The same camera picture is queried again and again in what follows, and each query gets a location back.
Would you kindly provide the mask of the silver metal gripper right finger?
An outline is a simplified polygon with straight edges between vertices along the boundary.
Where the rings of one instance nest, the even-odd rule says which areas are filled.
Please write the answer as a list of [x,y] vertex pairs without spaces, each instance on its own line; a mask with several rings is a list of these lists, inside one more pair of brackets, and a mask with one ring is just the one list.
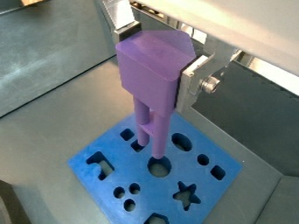
[[203,55],[182,70],[175,110],[182,113],[198,100],[201,92],[213,94],[221,84],[214,74],[239,55],[239,49],[214,37],[207,37]]

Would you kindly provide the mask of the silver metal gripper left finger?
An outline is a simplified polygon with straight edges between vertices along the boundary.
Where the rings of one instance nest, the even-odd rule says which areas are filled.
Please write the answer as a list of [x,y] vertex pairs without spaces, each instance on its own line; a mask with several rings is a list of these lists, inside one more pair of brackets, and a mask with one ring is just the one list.
[[102,0],[102,3],[114,41],[119,43],[142,31],[142,23],[135,20],[129,0]]

